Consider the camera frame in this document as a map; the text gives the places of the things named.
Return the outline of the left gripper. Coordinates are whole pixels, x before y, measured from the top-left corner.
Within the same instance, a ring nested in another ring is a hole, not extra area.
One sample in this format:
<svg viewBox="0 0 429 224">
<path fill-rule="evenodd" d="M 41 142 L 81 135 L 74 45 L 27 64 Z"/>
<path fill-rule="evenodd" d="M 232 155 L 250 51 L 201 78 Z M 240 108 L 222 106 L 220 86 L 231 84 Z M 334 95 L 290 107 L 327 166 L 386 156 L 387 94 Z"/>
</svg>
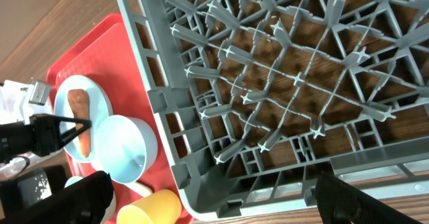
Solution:
<svg viewBox="0 0 429 224">
<path fill-rule="evenodd" d="M 91 120 L 37 114 L 30 123 L 22 121 L 1 125 L 1 163 L 8 164 L 20 154 L 32 152 L 43 157 L 57 152 L 92 127 Z M 80 124 L 61 130 L 61 123 Z"/>
</svg>

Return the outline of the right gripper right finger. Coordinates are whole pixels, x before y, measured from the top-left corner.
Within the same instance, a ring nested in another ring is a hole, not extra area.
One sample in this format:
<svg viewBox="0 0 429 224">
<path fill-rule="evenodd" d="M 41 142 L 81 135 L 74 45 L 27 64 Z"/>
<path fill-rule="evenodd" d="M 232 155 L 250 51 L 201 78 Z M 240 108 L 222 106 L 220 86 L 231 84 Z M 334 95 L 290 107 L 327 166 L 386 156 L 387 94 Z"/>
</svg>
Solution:
<svg viewBox="0 0 429 224">
<path fill-rule="evenodd" d="M 407 178 L 369 182 L 357 188 L 331 174 L 321 174 L 316 181 L 314 198 L 323 223 L 417 223 L 417 220 L 389 207 L 363 191 L 380 187 L 392 194 L 393 187 L 421 181 L 422 176 L 411 175 Z"/>
</svg>

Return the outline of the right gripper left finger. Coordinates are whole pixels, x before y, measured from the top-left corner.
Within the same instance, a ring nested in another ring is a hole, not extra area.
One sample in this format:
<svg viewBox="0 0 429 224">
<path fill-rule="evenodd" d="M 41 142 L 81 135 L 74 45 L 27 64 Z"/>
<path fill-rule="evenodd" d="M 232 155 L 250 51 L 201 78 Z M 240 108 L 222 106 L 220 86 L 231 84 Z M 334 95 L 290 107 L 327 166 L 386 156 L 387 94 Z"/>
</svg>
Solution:
<svg viewBox="0 0 429 224">
<path fill-rule="evenodd" d="M 100 223 L 113 194 L 111 176 L 97 171 L 31 207 L 3 218 L 1 222 Z"/>
</svg>

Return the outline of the orange carrot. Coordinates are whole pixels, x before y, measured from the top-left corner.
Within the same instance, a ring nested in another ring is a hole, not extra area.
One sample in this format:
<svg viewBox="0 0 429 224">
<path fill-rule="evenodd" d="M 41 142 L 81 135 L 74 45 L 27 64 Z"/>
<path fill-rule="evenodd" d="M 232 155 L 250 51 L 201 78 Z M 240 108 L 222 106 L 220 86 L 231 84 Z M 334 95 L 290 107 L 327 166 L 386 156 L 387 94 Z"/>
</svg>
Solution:
<svg viewBox="0 0 429 224">
<path fill-rule="evenodd" d="M 70 105 L 74 118 L 89 120 L 90 119 L 90 109 L 89 109 L 90 101 L 89 101 L 89 96 L 87 92 L 82 89 L 72 89 L 68 91 L 67 97 L 68 97 L 68 103 Z M 81 133 L 78 139 L 79 139 L 78 150 L 80 152 L 80 155 L 83 158 L 89 157 L 90 145 L 91 145 L 90 130 L 88 129 L 83 133 Z"/>
</svg>

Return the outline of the white rice pile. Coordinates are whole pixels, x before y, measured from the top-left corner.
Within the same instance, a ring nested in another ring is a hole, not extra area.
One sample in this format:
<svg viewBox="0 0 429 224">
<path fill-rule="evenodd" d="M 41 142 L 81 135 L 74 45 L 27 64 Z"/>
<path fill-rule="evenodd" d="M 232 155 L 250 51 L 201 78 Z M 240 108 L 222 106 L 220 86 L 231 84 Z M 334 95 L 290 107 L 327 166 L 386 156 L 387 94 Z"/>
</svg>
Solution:
<svg viewBox="0 0 429 224">
<path fill-rule="evenodd" d="M 48 179 L 43 176 L 22 180 L 19 187 L 23 200 L 27 202 L 41 201 L 52 195 Z"/>
</svg>

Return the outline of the light blue bowl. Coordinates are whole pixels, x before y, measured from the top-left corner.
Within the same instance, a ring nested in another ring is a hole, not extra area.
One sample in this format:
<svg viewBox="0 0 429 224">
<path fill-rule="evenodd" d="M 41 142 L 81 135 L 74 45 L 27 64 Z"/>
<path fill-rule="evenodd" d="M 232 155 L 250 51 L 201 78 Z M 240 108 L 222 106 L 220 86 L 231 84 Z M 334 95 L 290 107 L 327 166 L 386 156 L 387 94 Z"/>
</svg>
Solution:
<svg viewBox="0 0 429 224">
<path fill-rule="evenodd" d="M 95 158 L 119 184 L 137 181 L 158 156 L 154 130 L 144 120 L 112 115 L 95 135 Z"/>
</svg>

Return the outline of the yellow plastic cup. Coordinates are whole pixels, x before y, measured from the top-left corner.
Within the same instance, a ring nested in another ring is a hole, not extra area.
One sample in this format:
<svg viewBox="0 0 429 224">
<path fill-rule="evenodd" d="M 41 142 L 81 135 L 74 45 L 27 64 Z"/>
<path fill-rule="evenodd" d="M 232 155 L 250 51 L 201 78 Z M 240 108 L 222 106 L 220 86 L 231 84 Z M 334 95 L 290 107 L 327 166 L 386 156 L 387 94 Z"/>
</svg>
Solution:
<svg viewBox="0 0 429 224">
<path fill-rule="evenodd" d="M 175 224 L 181 213 L 178 196 L 163 189 L 122 207 L 117 214 L 117 224 Z"/>
</svg>

